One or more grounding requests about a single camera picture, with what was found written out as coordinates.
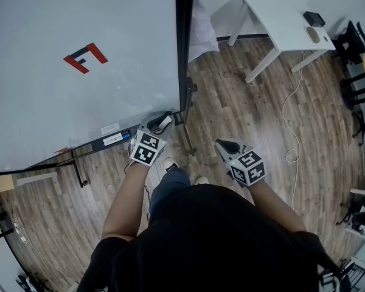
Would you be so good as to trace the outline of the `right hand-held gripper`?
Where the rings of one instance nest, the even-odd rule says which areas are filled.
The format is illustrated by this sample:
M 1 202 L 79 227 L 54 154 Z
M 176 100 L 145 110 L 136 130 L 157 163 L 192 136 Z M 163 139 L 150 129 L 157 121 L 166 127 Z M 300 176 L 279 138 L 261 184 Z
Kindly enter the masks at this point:
M 229 175 L 242 187 L 250 187 L 265 178 L 263 159 L 241 140 L 223 138 L 215 141 L 215 149 L 229 170 Z

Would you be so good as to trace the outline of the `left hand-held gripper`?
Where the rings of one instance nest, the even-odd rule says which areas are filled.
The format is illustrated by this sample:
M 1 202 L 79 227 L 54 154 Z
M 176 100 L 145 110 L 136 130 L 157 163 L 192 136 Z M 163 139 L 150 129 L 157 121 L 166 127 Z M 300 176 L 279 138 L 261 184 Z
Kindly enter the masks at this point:
M 172 118 L 172 122 L 164 130 L 159 129 L 158 125 L 166 116 L 170 116 L 170 111 L 150 113 L 142 120 L 139 125 L 140 130 L 137 130 L 135 137 L 130 142 L 129 157 L 132 161 L 146 166 L 153 165 L 163 151 L 166 140 L 174 127 Z M 157 137 L 146 132 L 156 132 Z

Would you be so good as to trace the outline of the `person's left forearm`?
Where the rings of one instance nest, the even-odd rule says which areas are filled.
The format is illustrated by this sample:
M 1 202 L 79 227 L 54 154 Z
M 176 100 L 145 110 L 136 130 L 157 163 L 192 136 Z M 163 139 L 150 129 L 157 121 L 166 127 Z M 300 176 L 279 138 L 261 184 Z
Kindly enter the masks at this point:
M 142 217 L 145 180 L 149 167 L 132 164 L 106 216 L 101 239 L 117 237 L 130 241 L 137 236 Z

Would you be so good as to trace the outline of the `person's right forearm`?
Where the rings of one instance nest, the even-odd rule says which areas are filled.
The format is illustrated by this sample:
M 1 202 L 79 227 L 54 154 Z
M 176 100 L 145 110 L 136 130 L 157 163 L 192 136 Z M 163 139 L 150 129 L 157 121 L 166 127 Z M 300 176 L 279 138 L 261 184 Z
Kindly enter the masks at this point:
M 249 187 L 255 206 L 290 232 L 304 232 L 306 227 L 301 217 L 295 213 L 264 181 Z

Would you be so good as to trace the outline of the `large whiteboard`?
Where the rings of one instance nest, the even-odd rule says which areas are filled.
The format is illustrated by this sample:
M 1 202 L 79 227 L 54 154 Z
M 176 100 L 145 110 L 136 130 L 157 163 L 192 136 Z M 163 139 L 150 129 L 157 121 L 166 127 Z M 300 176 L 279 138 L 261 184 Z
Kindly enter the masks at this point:
M 0 0 L 0 172 L 185 102 L 193 0 Z M 82 74 L 63 58 L 96 46 Z

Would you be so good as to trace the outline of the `person's left shoe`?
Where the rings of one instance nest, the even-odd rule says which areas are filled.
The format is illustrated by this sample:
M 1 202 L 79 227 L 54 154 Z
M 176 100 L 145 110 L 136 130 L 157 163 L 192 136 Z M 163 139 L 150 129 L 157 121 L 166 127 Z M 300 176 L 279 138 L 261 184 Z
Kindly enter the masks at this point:
M 165 158 L 164 159 L 164 162 L 163 162 L 163 166 L 164 166 L 164 169 L 165 169 L 165 172 L 168 173 L 172 170 L 176 170 L 176 169 L 179 169 L 179 165 L 177 164 L 177 162 L 171 158 L 171 157 L 168 157 L 168 158 Z

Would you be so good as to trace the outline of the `black marker tray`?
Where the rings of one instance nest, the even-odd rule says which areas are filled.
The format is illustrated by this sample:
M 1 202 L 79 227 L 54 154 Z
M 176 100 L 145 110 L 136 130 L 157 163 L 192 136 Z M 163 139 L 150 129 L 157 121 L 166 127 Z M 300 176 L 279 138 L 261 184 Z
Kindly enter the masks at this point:
M 134 125 L 121 130 L 113 126 L 110 126 L 110 129 L 108 130 L 103 128 L 102 137 L 91 142 L 91 149 L 92 151 L 101 151 L 128 142 L 136 134 L 138 128 L 139 125 Z

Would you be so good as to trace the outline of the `person's left leg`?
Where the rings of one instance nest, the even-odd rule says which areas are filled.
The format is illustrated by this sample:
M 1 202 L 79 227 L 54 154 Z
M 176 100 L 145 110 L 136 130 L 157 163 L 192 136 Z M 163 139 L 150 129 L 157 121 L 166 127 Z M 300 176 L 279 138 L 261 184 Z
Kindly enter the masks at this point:
M 154 188 L 149 207 L 149 222 L 155 220 L 164 204 L 174 194 L 186 190 L 191 186 L 190 178 L 183 169 L 173 164 L 166 171 L 160 183 Z

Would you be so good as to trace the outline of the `person's black shirt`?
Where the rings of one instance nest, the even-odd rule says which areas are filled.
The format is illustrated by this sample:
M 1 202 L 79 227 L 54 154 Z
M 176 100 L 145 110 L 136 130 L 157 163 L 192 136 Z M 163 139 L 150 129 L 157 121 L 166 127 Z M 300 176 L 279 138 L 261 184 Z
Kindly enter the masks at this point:
M 204 184 L 167 197 L 134 239 L 101 240 L 77 291 L 318 292 L 319 268 L 342 278 L 317 235 Z

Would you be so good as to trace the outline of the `red and black tape mark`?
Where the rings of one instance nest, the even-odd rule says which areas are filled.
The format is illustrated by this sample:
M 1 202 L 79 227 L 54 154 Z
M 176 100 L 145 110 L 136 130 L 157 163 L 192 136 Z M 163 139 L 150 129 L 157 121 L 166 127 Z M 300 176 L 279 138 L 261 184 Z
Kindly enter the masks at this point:
M 106 56 L 96 46 L 95 43 L 89 43 L 85 47 L 80 48 L 79 50 L 63 58 L 67 64 L 82 74 L 87 74 L 89 72 L 87 65 L 87 61 L 89 59 L 98 61 L 100 64 L 105 64 L 108 62 Z

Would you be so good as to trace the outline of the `white shelf board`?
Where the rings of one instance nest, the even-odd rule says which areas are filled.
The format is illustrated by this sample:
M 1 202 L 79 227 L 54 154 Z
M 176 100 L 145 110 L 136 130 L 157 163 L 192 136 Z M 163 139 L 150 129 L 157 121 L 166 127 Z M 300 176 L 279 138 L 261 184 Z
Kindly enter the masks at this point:
M 17 179 L 15 181 L 15 187 L 20 187 L 29 183 L 33 183 L 36 181 L 42 181 L 45 179 L 55 179 L 58 176 L 57 172 L 50 172 L 50 173 L 43 173 L 40 175 L 34 175 L 34 176 L 29 176 L 29 177 L 25 177 L 25 178 L 20 178 Z

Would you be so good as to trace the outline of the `white rectangular table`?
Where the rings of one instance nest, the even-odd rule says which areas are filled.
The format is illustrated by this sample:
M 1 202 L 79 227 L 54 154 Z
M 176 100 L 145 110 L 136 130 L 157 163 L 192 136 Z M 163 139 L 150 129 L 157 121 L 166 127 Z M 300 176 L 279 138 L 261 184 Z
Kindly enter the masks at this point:
M 214 30 L 220 35 L 228 35 L 228 45 L 233 46 L 242 32 L 248 19 L 259 23 L 270 38 L 273 48 L 246 75 L 245 82 L 251 83 L 280 54 L 294 51 L 311 51 L 307 58 L 291 68 L 295 73 L 301 70 L 324 53 L 335 47 L 322 27 L 314 27 L 319 34 L 320 43 L 315 44 L 307 34 L 306 28 L 311 27 L 303 17 L 309 11 L 303 0 L 231 0 L 232 10 L 224 10 L 223 5 L 211 15 Z

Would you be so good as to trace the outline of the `small oval pouch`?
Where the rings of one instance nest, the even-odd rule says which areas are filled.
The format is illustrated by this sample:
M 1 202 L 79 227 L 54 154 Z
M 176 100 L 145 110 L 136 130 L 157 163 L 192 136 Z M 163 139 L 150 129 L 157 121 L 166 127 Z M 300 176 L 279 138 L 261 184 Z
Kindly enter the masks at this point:
M 320 37 L 314 27 L 307 27 L 306 28 L 307 34 L 310 37 L 311 41 L 315 44 L 320 43 Z

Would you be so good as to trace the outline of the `light wooden block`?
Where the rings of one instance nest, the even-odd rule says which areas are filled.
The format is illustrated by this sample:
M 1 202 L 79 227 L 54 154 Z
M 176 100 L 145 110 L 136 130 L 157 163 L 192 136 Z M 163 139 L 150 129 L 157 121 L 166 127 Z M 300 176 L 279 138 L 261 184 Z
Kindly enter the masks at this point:
M 6 192 L 8 190 L 13 190 L 14 188 L 15 188 L 15 183 L 12 175 L 0 176 L 0 193 Z

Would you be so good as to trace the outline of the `white power strip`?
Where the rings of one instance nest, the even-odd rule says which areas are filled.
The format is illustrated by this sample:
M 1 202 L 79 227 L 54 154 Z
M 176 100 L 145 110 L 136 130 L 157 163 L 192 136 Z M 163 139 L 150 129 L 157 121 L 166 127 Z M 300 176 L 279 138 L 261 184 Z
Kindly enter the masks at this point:
M 19 227 L 19 224 L 16 221 L 14 221 L 13 226 L 15 227 L 15 231 L 19 235 L 21 241 L 23 243 L 27 244 L 27 239 L 26 239 L 25 235 L 23 234 L 21 228 Z

